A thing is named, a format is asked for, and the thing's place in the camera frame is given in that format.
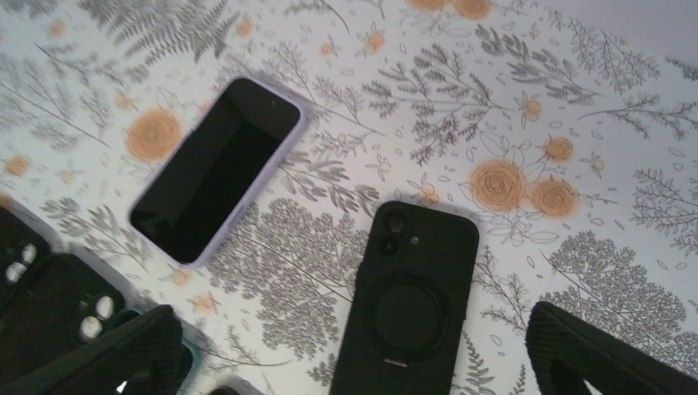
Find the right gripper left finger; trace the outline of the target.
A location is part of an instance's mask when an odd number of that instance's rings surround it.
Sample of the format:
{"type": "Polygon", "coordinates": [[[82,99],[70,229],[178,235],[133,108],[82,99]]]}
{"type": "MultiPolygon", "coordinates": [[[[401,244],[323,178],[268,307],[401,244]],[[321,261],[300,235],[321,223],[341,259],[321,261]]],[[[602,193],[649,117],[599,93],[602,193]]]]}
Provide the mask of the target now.
{"type": "Polygon", "coordinates": [[[176,394],[183,383],[183,328],[162,304],[2,385],[1,393],[176,394]]]}

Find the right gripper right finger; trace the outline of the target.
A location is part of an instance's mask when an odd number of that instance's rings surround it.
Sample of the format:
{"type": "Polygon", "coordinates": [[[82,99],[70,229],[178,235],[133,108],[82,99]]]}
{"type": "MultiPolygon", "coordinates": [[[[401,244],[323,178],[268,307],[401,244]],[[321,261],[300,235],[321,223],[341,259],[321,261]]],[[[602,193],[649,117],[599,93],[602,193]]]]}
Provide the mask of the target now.
{"type": "Polygon", "coordinates": [[[525,337],[542,394],[696,394],[697,380],[546,301],[525,337]]]}

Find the black phone case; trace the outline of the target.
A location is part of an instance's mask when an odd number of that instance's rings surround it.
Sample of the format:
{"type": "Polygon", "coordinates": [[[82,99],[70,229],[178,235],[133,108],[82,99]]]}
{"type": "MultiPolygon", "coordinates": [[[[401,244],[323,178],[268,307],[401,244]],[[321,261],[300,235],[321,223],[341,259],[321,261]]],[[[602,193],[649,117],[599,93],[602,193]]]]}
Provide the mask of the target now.
{"type": "Polygon", "coordinates": [[[49,242],[22,219],[1,207],[1,302],[32,263],[50,252],[49,242]]]}
{"type": "Polygon", "coordinates": [[[106,298],[123,294],[79,257],[51,253],[29,266],[1,298],[1,384],[8,384],[85,345],[79,333],[106,298]]]}

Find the black phone row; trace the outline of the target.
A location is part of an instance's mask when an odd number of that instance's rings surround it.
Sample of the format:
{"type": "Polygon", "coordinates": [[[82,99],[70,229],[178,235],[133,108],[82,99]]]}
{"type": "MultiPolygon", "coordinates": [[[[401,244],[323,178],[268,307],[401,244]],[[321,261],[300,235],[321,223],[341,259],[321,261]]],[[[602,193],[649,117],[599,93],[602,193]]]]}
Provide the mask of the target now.
{"type": "Polygon", "coordinates": [[[398,201],[378,209],[331,393],[450,391],[478,244],[467,218],[398,201]]]}
{"type": "Polygon", "coordinates": [[[129,225],[173,263],[201,267],[307,127],[270,85],[236,77],[137,196],[129,225]]]}

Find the teal phone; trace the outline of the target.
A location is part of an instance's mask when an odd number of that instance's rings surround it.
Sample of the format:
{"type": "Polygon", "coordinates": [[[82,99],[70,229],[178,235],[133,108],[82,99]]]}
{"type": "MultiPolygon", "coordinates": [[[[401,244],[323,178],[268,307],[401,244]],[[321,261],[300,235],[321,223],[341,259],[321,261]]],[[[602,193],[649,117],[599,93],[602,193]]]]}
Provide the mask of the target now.
{"type": "MultiPolygon", "coordinates": [[[[142,310],[138,309],[123,309],[114,314],[109,330],[127,323],[143,314],[142,310]]],[[[182,338],[182,343],[179,346],[179,355],[181,361],[178,372],[175,376],[175,384],[177,391],[175,394],[183,394],[184,390],[190,385],[194,370],[198,367],[200,357],[194,350],[193,345],[182,338]]],[[[114,394],[151,394],[151,390],[159,381],[156,372],[157,365],[152,365],[146,369],[140,369],[129,379],[122,382],[115,390],[114,394]]]]}

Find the floral table mat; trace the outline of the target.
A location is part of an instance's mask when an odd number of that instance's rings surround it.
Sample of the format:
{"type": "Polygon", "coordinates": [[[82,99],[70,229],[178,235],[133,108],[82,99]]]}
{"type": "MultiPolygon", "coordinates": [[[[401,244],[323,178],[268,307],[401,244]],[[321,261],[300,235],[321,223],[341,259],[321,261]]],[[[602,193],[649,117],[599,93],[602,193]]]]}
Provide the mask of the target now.
{"type": "Polygon", "coordinates": [[[452,393],[537,393],[540,300],[696,376],[695,64],[537,1],[2,2],[1,203],[193,325],[185,393],[327,393],[390,200],[480,230],[452,393]],[[128,209],[237,76],[309,126],[178,267],[128,209]]]}

